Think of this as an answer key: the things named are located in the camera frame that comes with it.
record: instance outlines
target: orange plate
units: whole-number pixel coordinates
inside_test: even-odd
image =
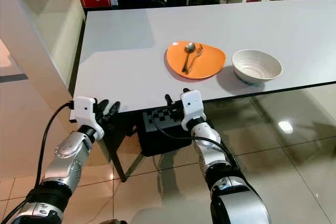
[[[221,71],[225,63],[225,53],[218,48],[202,44],[202,55],[195,59],[193,68],[189,74],[183,73],[182,69],[187,56],[184,48],[189,42],[190,41],[178,41],[170,44],[168,47],[167,62],[176,73],[189,79],[203,79]],[[190,54],[188,67],[190,67],[196,54],[196,51]]]

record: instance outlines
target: floor tile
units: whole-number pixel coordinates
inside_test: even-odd
[[[112,181],[78,187],[69,200],[62,224],[98,224],[112,219]]]
[[[211,223],[209,190],[197,164],[113,182],[117,219],[129,224]]]
[[[13,182],[13,178],[0,180],[0,200],[9,199]]]
[[[8,200],[8,204],[7,204],[7,207],[6,207],[6,211],[5,211],[5,214],[4,214],[4,218],[17,206],[19,205],[25,198],[17,198],[17,199],[10,199]],[[9,219],[9,221],[7,223],[11,223],[13,218],[15,216],[11,217]]]
[[[30,190],[34,187],[36,176],[26,176],[16,178],[13,189],[10,194],[10,199],[26,197]]]
[[[248,98],[206,103],[205,113],[236,155],[280,146]]]
[[[92,145],[86,166],[98,166],[108,164],[109,153],[104,141],[95,141]]]
[[[332,223],[336,223],[336,137],[285,148]]]
[[[113,179],[112,165],[84,166],[78,186],[90,185]]]
[[[304,89],[306,94],[311,97],[319,106],[336,120],[336,84],[317,86]]]
[[[12,74],[23,73],[21,68],[11,56],[5,44],[0,40],[0,76],[9,76]]]
[[[0,83],[0,110],[0,177],[35,174],[43,132],[54,111],[29,80]],[[66,118],[68,113],[63,110],[60,115]],[[48,134],[42,171],[54,159],[55,146],[68,135],[57,116]]]
[[[282,149],[242,155],[238,161],[263,199],[272,224],[329,223]]]
[[[304,90],[251,98],[277,134],[281,146],[336,135],[336,121]]]
[[[124,172],[126,173],[129,170],[130,175],[143,174],[153,172],[158,169],[167,169],[198,162],[198,154],[194,150],[193,144],[162,155],[144,157],[141,155],[141,147],[136,134],[124,139],[117,151],[117,154]],[[113,175],[114,178],[119,178],[115,169]]]
[[[0,221],[2,221],[4,218],[4,213],[5,213],[5,209],[7,206],[7,202],[8,200],[0,201]]]

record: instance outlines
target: table leg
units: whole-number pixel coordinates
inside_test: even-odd
[[[124,173],[124,171],[122,169],[122,166],[120,164],[117,152],[110,152],[110,157],[112,159],[112,162],[113,162],[113,165],[114,165],[115,169],[117,170],[117,173],[119,175],[119,178],[120,178],[121,182],[125,182],[127,178],[126,178],[125,173]]]

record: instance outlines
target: checkered pattern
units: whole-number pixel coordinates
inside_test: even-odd
[[[146,132],[156,131],[156,127],[151,120],[152,111],[142,113],[143,122],[145,124]],[[158,113],[153,115],[153,119],[156,124],[161,128],[169,128],[181,124],[181,120],[175,120],[172,118],[170,112],[167,109],[161,109]]]

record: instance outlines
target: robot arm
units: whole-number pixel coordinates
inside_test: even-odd
[[[25,203],[16,215],[13,224],[58,224],[68,200],[75,191],[84,163],[88,160],[92,144],[101,140],[104,131],[100,124],[108,120],[119,103],[115,103],[107,115],[93,98],[76,97],[74,110],[78,131],[70,135],[55,148],[55,158],[45,172],[41,183],[27,195]]]
[[[221,137],[205,121],[201,93],[197,90],[181,94],[184,110],[182,127],[191,136],[209,138],[221,144]],[[241,173],[230,152],[224,153],[213,143],[195,140],[199,163],[211,195],[213,224],[269,224],[267,209]]]
[[[192,137],[205,137],[221,144],[219,134],[206,122],[200,92],[188,90],[181,94],[181,101],[183,129],[190,131]],[[115,103],[104,115],[107,104],[107,100],[97,104],[92,98],[75,98],[74,114],[79,130],[72,132],[56,147],[55,158],[47,168],[45,177],[29,192],[27,203],[15,216],[13,224],[62,222],[64,210],[78,185],[92,144],[104,136],[101,125],[108,122],[120,105],[119,102]],[[241,173],[232,154],[205,140],[195,140],[194,147],[200,156],[201,170],[210,190],[213,224],[269,224],[263,201]]]

